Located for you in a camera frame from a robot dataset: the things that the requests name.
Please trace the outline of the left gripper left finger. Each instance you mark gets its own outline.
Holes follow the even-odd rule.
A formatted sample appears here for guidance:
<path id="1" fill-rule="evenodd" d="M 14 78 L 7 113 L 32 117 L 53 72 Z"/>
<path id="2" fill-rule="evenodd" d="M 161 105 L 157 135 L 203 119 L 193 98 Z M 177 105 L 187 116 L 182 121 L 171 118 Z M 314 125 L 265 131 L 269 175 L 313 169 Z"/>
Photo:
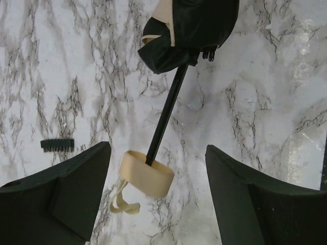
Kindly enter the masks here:
<path id="1" fill-rule="evenodd" d="M 111 146 L 80 154 L 1 187 L 1 244 L 86 244 L 107 177 Z"/>

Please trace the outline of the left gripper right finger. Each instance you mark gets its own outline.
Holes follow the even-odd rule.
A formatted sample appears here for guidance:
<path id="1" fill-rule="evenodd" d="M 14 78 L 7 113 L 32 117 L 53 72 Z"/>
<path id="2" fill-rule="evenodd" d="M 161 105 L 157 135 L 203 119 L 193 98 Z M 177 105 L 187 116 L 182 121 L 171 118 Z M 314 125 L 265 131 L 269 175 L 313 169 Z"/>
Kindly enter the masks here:
<path id="1" fill-rule="evenodd" d="M 243 164 L 214 145 L 205 163 L 223 244 L 326 244 L 326 192 Z"/>

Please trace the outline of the black and beige umbrella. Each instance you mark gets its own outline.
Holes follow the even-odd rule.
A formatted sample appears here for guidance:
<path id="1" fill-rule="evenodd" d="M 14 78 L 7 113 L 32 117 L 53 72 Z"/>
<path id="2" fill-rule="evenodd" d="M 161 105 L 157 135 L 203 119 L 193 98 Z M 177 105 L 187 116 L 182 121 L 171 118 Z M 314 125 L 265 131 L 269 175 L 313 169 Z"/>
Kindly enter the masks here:
<path id="1" fill-rule="evenodd" d="M 127 151 L 119 169 L 120 185 L 110 200 L 112 213 L 137 214 L 139 203 L 123 199 L 123 189 L 132 185 L 143 194 L 167 196 L 174 172 L 156 161 L 183 79 L 198 58 L 213 61 L 215 52 L 231 35 L 239 12 L 239 1 L 159 1 L 146 23 L 138 54 L 156 74 L 176 70 L 148 152 Z"/>

